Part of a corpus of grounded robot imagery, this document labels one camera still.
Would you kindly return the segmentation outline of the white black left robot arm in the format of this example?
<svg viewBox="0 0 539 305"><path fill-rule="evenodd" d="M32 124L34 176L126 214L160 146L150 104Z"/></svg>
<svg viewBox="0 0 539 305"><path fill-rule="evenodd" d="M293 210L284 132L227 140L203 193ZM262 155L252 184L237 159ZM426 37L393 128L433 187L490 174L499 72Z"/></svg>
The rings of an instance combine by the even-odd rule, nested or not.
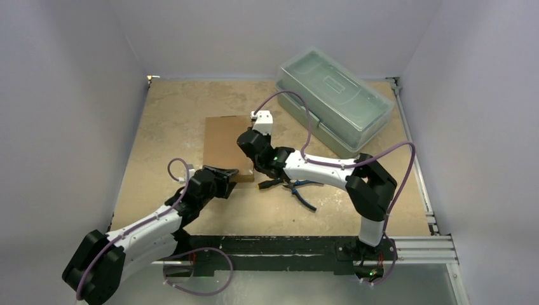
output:
<svg viewBox="0 0 539 305"><path fill-rule="evenodd" d="M191 170L186 185L155 212L121 229L89 232L62 273L62 280L87 304L104 304L121 282L165 257L181 260L189 253L183 230L214 198L226 199L237 169L204 166Z"/></svg>

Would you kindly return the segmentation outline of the brown cardboard express box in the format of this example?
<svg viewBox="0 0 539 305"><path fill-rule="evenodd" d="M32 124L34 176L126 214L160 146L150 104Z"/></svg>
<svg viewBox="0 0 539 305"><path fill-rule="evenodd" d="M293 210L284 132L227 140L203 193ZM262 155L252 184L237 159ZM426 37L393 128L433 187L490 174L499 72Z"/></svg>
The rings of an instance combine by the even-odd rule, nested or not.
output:
<svg viewBox="0 0 539 305"><path fill-rule="evenodd" d="M248 115L205 118L203 164L215 168L237 169L235 182L254 181L252 161L237 144L238 137L251 127Z"/></svg>

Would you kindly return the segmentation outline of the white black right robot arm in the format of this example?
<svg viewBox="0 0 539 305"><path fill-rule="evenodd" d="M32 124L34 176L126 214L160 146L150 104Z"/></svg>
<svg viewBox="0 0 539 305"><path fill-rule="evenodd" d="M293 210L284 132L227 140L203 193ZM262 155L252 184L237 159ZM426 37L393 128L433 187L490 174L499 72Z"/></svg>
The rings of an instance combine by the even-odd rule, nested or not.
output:
<svg viewBox="0 0 539 305"><path fill-rule="evenodd" d="M272 147L271 137L249 129L236 143L254 168L271 179L310 180L346 191L361 216L358 253L371 259L382 249L386 218L400 189L397 181L369 154L356 159L331 159L291 147Z"/></svg>

